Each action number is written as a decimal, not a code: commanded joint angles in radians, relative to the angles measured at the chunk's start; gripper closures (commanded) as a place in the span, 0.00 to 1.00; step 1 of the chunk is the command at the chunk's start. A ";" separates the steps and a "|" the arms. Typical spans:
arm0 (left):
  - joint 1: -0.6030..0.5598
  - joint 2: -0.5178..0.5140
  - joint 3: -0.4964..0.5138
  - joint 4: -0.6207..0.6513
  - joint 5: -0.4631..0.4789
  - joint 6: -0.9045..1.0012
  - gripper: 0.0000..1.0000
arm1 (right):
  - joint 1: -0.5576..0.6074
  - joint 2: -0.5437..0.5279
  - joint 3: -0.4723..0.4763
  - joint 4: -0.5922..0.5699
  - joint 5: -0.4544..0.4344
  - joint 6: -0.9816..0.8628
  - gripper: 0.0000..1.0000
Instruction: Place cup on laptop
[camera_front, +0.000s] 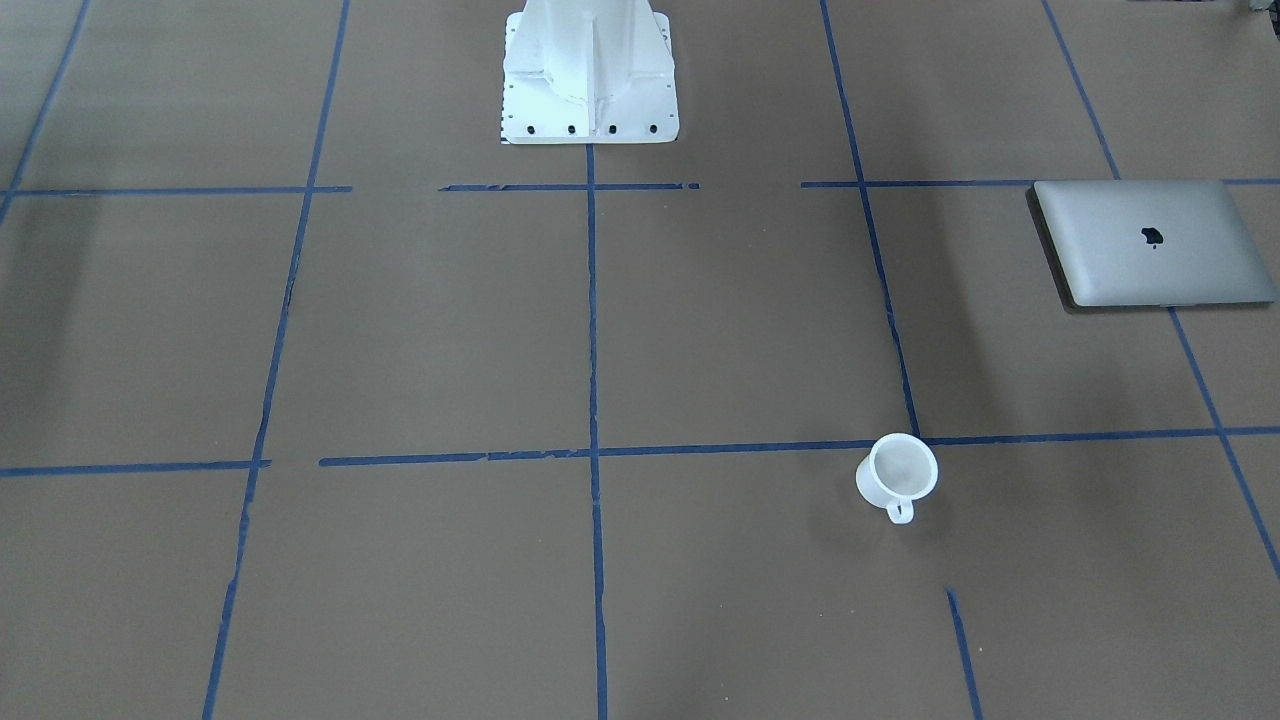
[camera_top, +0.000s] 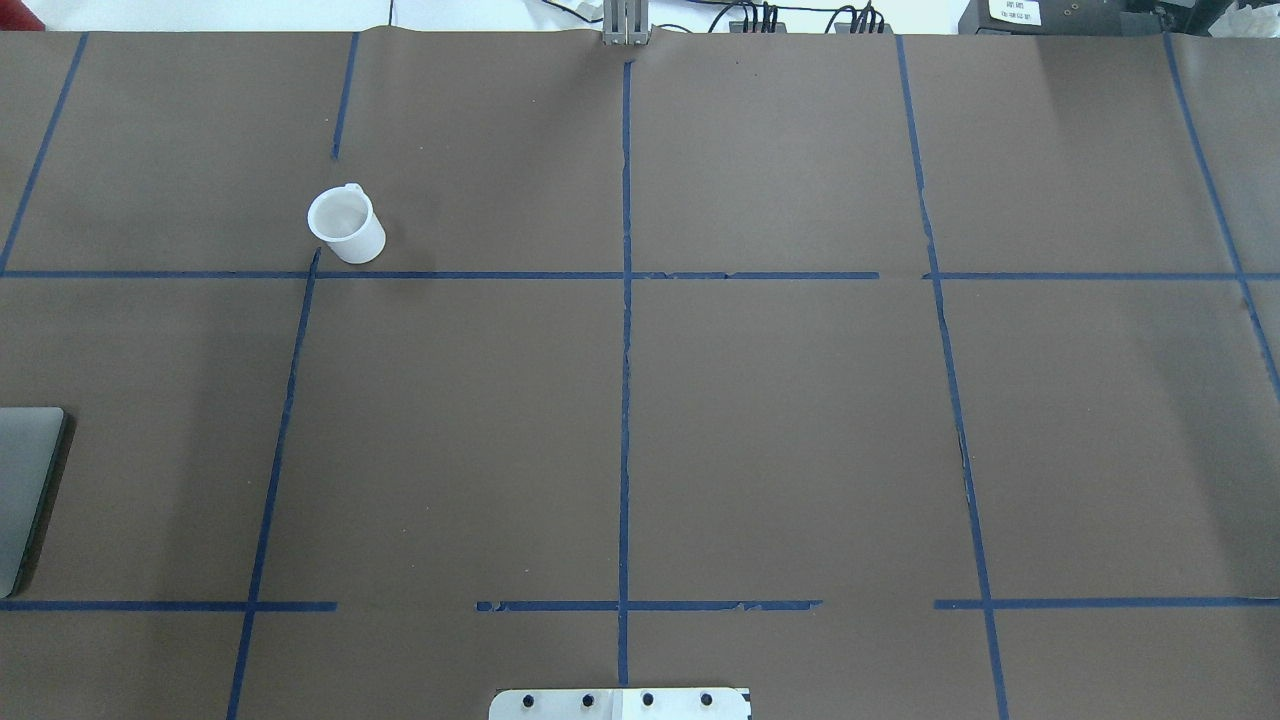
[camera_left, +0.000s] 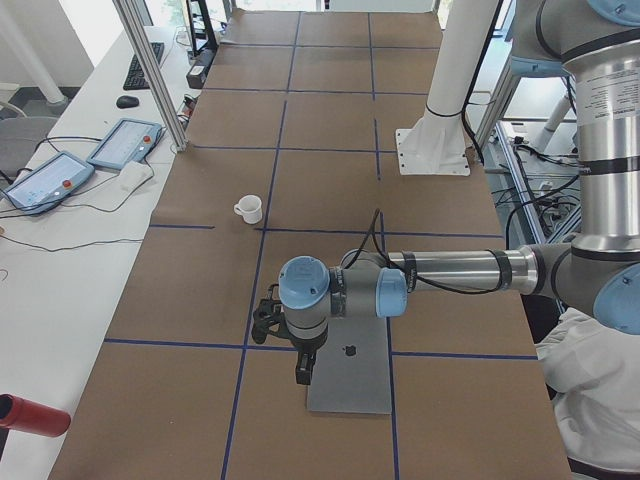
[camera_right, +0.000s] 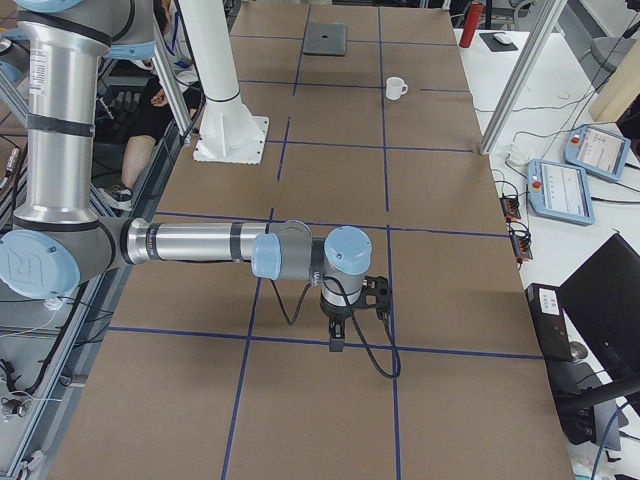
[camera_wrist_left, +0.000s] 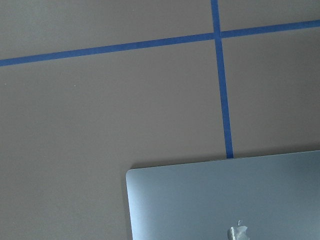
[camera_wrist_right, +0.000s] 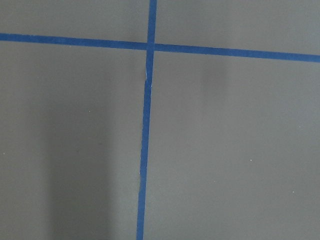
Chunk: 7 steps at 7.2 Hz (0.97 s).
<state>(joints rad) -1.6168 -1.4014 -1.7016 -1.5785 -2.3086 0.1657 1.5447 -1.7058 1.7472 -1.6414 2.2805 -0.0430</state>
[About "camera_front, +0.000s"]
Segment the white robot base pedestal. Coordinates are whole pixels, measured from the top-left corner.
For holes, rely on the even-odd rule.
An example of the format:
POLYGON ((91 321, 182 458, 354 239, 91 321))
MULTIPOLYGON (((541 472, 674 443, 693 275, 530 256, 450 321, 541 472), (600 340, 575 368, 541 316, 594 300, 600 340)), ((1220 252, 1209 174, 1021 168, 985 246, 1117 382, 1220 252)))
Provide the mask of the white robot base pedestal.
POLYGON ((672 28, 649 1, 527 1, 503 37, 503 143, 678 138, 672 28))

